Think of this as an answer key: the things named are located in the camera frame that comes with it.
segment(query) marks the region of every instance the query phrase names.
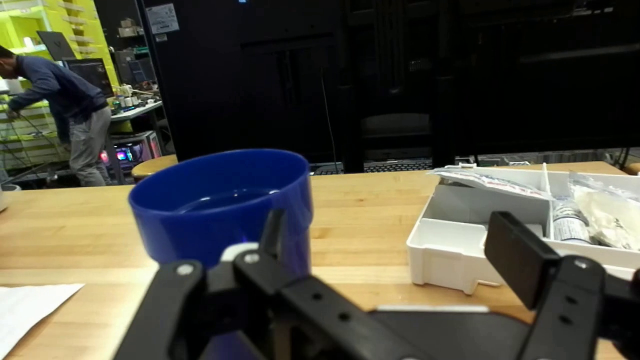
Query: shelf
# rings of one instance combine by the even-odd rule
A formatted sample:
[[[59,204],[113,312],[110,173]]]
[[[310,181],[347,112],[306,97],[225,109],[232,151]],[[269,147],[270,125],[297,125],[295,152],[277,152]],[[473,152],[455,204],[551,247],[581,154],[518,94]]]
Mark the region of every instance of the shelf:
[[[93,45],[93,42],[94,42],[94,41],[88,39],[88,37],[70,37],[70,41],[78,42],[78,46],[81,46],[81,45]]]
[[[82,6],[70,4],[70,3],[61,3],[63,8],[73,11],[73,12],[82,12]]]
[[[15,54],[36,54],[36,53],[47,53],[44,45],[33,46],[33,48],[12,48]]]
[[[0,11],[0,19],[38,19],[42,21],[44,14],[42,14],[42,8],[23,8],[23,11]]]
[[[66,21],[68,21],[68,24],[75,24],[75,27],[86,27],[86,21],[76,19],[76,17],[68,17]]]

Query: monitor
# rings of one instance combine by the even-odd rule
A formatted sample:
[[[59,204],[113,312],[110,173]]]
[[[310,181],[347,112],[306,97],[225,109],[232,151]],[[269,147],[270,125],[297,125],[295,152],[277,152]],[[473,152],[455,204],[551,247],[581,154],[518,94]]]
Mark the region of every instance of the monitor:
[[[54,60],[75,60],[76,54],[63,32],[38,32],[42,45]]]
[[[115,97],[102,59],[64,60],[63,67],[100,88],[104,97]]]

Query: plastic bag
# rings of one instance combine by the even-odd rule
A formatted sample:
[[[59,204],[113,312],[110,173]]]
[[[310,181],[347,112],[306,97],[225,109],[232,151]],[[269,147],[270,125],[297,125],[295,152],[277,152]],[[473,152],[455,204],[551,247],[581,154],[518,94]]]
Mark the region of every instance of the plastic bag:
[[[594,243],[640,253],[640,199],[637,194],[587,176],[572,176],[571,191]]]

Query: person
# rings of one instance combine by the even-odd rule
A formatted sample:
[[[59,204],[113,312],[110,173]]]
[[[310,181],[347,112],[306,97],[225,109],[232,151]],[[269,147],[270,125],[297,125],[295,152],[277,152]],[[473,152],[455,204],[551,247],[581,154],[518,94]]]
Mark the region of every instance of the person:
[[[100,154],[109,136],[110,109],[102,90],[50,60],[16,56],[4,46],[0,46],[0,77],[6,81],[23,77],[30,82],[27,93],[8,102],[6,117],[15,120],[27,107],[48,100],[59,138],[70,148],[68,165],[81,185],[107,187]]]

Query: white plastic container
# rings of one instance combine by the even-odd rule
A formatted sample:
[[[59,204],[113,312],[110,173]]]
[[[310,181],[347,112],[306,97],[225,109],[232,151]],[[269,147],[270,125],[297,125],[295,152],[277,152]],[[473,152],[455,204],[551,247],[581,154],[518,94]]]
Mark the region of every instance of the white plastic container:
[[[512,168],[476,168],[475,173],[534,187],[554,199],[566,199],[571,194],[569,173]],[[640,194],[640,178],[637,176],[588,176]],[[526,199],[487,187],[447,185],[441,181],[407,240],[412,282],[456,289],[465,295],[473,295],[479,284],[504,284],[485,258],[487,224],[497,211],[512,213],[559,254],[594,258],[605,264],[610,274],[622,278],[630,278],[633,272],[640,268],[640,253],[554,240],[551,237],[554,234],[551,200]]]

